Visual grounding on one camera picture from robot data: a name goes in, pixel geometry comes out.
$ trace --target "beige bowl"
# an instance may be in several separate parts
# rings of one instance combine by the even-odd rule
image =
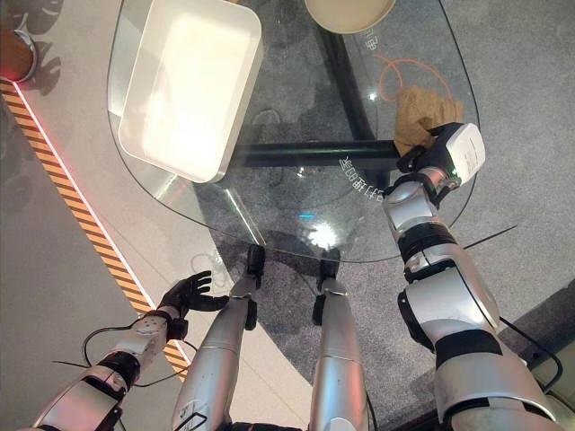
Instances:
[[[376,25],[395,0],[305,0],[314,20],[333,33],[349,34]]]

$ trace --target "brown paper bag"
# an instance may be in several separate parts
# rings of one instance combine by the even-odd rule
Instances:
[[[446,99],[435,90],[409,87],[397,98],[395,148],[400,155],[417,145],[430,148],[434,140],[428,129],[446,123],[461,123],[463,118],[462,102]]]

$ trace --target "black table frame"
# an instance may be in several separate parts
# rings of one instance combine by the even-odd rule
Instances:
[[[382,173],[385,175],[385,172],[395,167],[399,154],[394,141],[376,140],[369,126],[343,37],[319,25],[317,29],[354,140],[237,145],[232,156],[232,166],[332,166],[338,165],[340,158],[349,157],[353,159],[355,167],[370,170],[375,176]]]

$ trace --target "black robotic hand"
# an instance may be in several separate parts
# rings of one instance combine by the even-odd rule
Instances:
[[[214,312],[221,310],[229,301],[229,296],[204,295],[209,292],[212,271],[203,271],[191,277],[180,280],[162,298],[158,308],[170,305],[180,311],[180,317],[185,317],[189,310],[199,312]]]

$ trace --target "hazard stripe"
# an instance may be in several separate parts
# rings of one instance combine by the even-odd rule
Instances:
[[[58,193],[66,202],[72,215],[84,230],[86,237],[100,255],[102,262],[116,280],[131,306],[139,313],[151,311],[151,304],[147,301],[146,296],[130,275],[122,259],[110,244],[105,232],[86,205],[82,193],[76,189],[75,184],[68,178],[65,169],[60,165],[58,158],[46,141],[46,137],[42,134],[34,117],[28,112],[26,104],[18,91],[16,91],[16,88],[10,82],[0,80],[0,92],[9,111],[14,115],[16,123],[28,138],[31,148],[42,163],[50,180],[56,186]],[[189,364],[172,340],[166,344],[164,353],[172,368],[176,372],[181,371],[180,378],[183,380],[188,373],[187,367]]]

